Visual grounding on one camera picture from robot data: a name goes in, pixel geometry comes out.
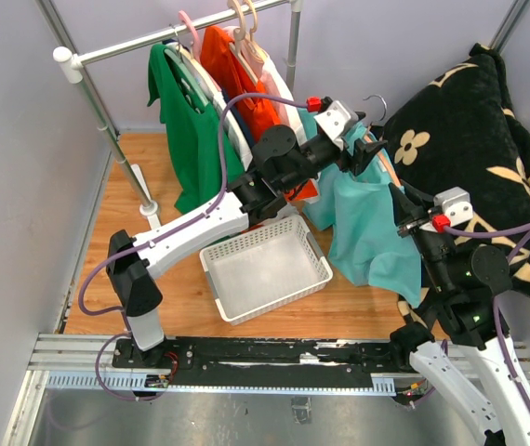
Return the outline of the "teal t shirt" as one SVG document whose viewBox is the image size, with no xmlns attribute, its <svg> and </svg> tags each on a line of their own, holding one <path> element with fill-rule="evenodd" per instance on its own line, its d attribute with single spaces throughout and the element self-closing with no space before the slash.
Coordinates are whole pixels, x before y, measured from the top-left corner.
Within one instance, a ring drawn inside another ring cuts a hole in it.
<svg viewBox="0 0 530 446">
<path fill-rule="evenodd" d="M 417 307 L 422 265 L 410 237 L 398 235 L 389 185 L 396 179 L 385 150 L 354 176 L 329 165 L 318 179 L 319 198 L 303 207 L 318 230 L 332 229 L 330 263 L 355 286 L 392 291 Z"/>
</svg>

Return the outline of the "white and pink shirt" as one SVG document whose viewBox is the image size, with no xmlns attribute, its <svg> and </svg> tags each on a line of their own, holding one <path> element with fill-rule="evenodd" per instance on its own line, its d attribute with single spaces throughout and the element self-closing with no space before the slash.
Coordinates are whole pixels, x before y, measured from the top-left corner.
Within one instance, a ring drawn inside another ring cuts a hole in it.
<svg viewBox="0 0 530 446">
<path fill-rule="evenodd" d="M 251 41 L 249 36 L 246 36 L 243 41 L 242 53 L 263 84 L 267 94 L 291 101 L 294 100 L 271 57 L 256 42 Z M 281 124 L 289 126 L 294 131 L 299 144 L 304 143 L 307 138 L 298 109 L 276 101 L 272 103 L 272 106 L 277 112 Z"/>
</svg>

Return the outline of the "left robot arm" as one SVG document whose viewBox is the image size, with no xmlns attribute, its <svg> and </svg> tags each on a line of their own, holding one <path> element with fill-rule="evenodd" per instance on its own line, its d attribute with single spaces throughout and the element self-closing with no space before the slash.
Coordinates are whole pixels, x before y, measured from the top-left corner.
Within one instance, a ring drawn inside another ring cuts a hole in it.
<svg viewBox="0 0 530 446">
<path fill-rule="evenodd" d="M 106 267 L 112 288 L 124 307 L 134 356 L 153 368 L 166 358 L 166 336 L 159 321 L 163 300 L 156 279 L 180 260 L 276 216 L 291 190 L 314 179 L 331 164 L 343 172 L 362 173 L 384 141 L 359 139 L 348 147 L 356 123 L 353 113 L 317 115 L 316 135 L 299 143 L 286 125 L 274 125 L 252 149 L 252 166 L 217 195 L 190 213 L 155 230 L 131 237 L 125 230 L 110 239 Z"/>
</svg>

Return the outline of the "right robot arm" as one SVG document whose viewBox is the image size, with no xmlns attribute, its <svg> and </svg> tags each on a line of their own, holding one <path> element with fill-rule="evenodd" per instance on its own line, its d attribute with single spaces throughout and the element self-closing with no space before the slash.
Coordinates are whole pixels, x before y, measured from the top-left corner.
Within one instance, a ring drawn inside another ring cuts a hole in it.
<svg viewBox="0 0 530 446">
<path fill-rule="evenodd" d="M 389 360 L 427 379 L 459 415 L 478 445 L 530 445 L 530 384 L 497 306 L 511 288 L 510 265 L 492 245 L 465 248 L 454 238 L 471 220 L 470 196 L 459 187 L 431 200 L 389 186 L 398 234 L 411 238 L 431 282 L 420 310 L 439 322 L 477 375 L 476 387 L 436 342 L 426 320 L 390 336 Z"/>
</svg>

